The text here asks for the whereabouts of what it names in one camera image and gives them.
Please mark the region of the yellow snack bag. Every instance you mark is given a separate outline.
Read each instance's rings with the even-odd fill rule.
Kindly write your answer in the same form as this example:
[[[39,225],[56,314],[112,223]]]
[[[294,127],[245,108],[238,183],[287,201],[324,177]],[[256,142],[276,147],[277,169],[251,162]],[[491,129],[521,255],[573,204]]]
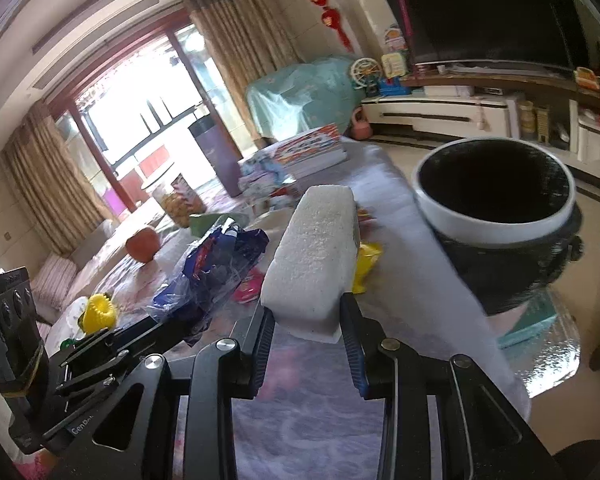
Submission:
[[[361,243],[358,248],[358,260],[354,278],[352,282],[351,292],[355,295],[364,294],[366,292],[366,278],[372,272],[373,268],[378,263],[380,256],[384,251],[381,244],[378,243]]]

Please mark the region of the white foam block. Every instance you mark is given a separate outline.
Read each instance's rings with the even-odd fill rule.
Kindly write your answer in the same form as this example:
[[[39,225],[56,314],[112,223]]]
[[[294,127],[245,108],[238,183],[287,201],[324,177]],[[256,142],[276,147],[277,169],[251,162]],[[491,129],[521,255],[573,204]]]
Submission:
[[[336,344],[340,298],[358,258],[358,213],[350,188],[314,185],[292,214],[265,273],[260,303],[292,336]]]

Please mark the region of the yellow foam fruit net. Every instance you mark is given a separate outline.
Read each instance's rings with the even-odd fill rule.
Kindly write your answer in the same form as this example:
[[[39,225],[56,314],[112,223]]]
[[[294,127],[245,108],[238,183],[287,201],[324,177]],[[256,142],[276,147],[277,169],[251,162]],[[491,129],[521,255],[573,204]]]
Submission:
[[[112,330],[117,325],[117,309],[105,294],[96,294],[88,298],[86,307],[79,318],[83,333],[91,335],[100,330]]]

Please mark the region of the striped sofa cushion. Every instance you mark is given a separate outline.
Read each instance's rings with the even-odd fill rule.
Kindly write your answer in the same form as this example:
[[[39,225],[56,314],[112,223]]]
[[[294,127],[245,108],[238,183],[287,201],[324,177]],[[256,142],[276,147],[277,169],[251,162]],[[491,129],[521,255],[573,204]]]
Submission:
[[[78,274],[76,264],[53,252],[31,281],[31,292],[36,313],[42,320],[53,325],[64,312],[69,289]]]

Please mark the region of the floral lavender tablecloth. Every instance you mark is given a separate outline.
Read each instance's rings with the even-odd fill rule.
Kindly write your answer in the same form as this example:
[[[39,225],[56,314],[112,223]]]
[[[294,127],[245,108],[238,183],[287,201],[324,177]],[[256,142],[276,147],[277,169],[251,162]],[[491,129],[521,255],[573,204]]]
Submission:
[[[505,479],[530,400],[400,171],[378,148],[311,180],[257,307],[227,301],[261,230],[218,226],[136,322],[82,344],[129,356],[71,424],[55,479]]]

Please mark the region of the blue plastic wrapper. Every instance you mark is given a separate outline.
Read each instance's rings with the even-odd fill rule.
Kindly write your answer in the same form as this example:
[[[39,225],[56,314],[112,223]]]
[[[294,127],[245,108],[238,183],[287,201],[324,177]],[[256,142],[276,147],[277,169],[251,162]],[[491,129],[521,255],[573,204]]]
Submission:
[[[268,236],[263,230],[246,230],[230,217],[218,220],[187,249],[151,301],[149,315],[157,322],[171,323],[179,340],[196,344],[266,246]]]

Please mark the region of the left beige curtain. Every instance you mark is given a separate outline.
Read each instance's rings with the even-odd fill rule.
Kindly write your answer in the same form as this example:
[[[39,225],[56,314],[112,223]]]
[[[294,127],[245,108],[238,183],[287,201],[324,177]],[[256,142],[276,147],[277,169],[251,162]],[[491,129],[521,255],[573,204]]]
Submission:
[[[114,218],[70,156],[46,104],[35,102],[0,153],[12,192],[52,252],[67,257]]]

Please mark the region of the beige curtain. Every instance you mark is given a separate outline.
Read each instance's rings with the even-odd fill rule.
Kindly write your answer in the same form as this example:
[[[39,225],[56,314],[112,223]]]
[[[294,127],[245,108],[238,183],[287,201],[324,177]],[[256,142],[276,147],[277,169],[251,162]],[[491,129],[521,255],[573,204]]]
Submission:
[[[183,4],[250,136],[259,139],[246,100],[248,86],[301,61],[273,0],[183,0]]]
[[[35,102],[0,153],[12,192],[52,252],[67,257],[114,218],[70,156],[46,104]]]

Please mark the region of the green snack packet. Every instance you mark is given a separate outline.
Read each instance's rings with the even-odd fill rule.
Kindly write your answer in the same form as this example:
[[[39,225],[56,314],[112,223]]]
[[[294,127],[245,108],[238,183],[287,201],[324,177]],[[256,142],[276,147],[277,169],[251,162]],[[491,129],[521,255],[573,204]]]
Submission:
[[[215,226],[224,222],[234,222],[230,214],[191,214],[189,216],[189,232],[195,238],[203,238]]]

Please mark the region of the crumpled blue white cloth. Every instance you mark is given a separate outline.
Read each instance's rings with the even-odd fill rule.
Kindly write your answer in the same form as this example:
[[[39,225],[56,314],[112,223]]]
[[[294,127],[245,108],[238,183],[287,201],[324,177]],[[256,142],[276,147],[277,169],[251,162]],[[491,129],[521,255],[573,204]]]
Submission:
[[[266,151],[257,151],[239,164],[238,188],[246,200],[286,194],[296,179]]]

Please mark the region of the purple thermos bottle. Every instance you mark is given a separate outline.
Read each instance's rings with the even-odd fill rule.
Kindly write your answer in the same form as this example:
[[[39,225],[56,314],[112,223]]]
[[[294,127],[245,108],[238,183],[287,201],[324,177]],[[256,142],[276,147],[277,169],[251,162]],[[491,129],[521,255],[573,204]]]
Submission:
[[[188,130],[208,160],[219,181],[230,197],[242,194],[238,181],[240,156],[236,154],[230,138],[221,132],[211,115],[195,120]]]

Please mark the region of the pink kettlebell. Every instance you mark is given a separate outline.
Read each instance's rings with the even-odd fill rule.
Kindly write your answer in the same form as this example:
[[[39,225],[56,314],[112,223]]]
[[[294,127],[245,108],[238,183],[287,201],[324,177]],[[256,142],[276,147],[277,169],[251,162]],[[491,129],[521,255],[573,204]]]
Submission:
[[[373,129],[367,120],[362,106],[357,107],[351,116],[351,136],[358,141],[368,140],[373,135]]]

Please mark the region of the white tv cabinet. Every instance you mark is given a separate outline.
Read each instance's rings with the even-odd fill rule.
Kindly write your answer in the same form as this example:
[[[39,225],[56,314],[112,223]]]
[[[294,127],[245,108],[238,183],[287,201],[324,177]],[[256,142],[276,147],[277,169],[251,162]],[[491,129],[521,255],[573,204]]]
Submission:
[[[410,136],[497,136],[546,148],[577,178],[600,188],[600,90],[535,75],[407,77],[407,94],[362,101],[368,122]]]

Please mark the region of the toy telephone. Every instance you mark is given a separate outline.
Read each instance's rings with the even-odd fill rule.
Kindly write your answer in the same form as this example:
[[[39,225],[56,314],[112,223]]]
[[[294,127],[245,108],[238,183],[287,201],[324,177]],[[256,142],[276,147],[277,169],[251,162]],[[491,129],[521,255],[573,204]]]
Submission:
[[[408,74],[405,56],[402,52],[385,53],[381,57],[381,65],[387,79],[401,78]]]

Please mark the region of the balcony sliding door frame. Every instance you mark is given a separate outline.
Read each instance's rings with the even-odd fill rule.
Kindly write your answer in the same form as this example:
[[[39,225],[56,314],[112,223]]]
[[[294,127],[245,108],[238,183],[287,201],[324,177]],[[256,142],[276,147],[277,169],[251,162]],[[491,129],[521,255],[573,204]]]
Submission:
[[[148,200],[150,180],[216,176],[190,128],[211,117],[208,143],[238,159],[256,147],[206,38],[183,9],[153,16],[104,43],[46,103],[70,154],[114,215]]]

